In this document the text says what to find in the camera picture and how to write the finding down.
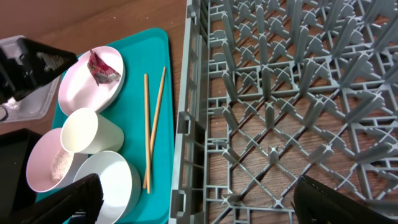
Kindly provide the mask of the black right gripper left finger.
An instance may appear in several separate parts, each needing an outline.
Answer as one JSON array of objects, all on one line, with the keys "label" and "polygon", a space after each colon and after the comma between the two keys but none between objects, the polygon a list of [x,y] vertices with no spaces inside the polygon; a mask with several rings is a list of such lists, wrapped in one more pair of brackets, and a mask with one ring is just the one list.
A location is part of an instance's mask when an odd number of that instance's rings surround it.
[{"label": "black right gripper left finger", "polygon": [[98,174],[89,174],[39,202],[1,218],[1,223],[96,223],[104,203]]}]

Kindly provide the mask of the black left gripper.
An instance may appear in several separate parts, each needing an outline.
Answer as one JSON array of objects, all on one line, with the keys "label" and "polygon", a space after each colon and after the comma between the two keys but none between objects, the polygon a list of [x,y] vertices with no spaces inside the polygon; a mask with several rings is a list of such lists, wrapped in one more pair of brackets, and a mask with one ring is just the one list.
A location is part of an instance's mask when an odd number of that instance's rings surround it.
[{"label": "black left gripper", "polygon": [[26,37],[1,40],[1,103],[20,101],[77,63],[76,54]]}]

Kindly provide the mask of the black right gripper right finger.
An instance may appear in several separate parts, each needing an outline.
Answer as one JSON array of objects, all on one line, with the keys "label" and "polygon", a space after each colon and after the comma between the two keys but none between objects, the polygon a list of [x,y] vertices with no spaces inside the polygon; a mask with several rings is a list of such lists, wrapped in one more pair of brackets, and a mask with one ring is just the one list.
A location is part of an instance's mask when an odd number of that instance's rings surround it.
[{"label": "black right gripper right finger", "polygon": [[307,175],[298,178],[292,206],[300,224],[395,223]]}]

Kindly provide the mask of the grey white bowl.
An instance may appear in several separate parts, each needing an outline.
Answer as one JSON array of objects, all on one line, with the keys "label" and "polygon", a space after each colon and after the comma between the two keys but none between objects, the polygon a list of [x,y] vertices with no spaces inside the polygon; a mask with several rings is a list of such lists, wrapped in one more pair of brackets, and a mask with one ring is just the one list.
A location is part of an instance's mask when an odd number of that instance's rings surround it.
[{"label": "grey white bowl", "polygon": [[141,177],[132,164],[114,151],[101,151],[90,156],[74,180],[92,173],[99,175],[104,200],[96,223],[116,223],[136,206],[141,194]]}]

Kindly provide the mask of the white rice pile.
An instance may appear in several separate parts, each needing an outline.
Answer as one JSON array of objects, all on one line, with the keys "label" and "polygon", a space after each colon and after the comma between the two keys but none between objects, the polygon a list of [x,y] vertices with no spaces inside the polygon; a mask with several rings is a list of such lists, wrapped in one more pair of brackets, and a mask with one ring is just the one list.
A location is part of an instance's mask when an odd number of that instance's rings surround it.
[{"label": "white rice pile", "polygon": [[60,150],[55,155],[51,166],[51,180],[60,182],[67,174],[73,162],[73,154],[65,150]]}]

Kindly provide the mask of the small pink bowl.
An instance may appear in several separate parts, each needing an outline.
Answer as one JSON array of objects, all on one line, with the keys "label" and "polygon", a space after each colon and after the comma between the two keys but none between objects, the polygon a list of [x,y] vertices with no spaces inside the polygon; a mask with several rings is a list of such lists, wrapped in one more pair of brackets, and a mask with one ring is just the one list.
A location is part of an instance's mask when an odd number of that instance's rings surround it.
[{"label": "small pink bowl", "polygon": [[26,178],[29,187],[36,192],[48,192],[70,185],[73,183],[77,171],[88,158],[87,154],[72,153],[73,162],[66,176],[60,182],[53,182],[50,173],[53,159],[58,151],[64,150],[61,145],[60,135],[60,128],[52,129],[44,134],[29,156]]}]

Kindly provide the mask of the cream white cup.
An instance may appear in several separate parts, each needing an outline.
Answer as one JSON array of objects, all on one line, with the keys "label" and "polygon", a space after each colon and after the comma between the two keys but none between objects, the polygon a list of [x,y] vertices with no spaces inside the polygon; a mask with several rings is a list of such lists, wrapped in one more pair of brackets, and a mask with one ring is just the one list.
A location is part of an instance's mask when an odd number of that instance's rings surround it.
[{"label": "cream white cup", "polygon": [[124,143],[120,127],[90,108],[74,111],[64,122],[60,141],[71,153],[117,152]]}]

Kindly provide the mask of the red strawberry candy wrapper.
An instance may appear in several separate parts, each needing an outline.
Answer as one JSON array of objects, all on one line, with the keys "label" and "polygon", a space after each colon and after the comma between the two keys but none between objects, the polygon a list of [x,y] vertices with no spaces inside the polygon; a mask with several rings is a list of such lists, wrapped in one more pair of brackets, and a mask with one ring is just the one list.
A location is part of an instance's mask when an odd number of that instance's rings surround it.
[{"label": "red strawberry candy wrapper", "polygon": [[100,84],[119,82],[121,79],[120,73],[106,64],[93,50],[90,50],[87,67],[98,86]]}]

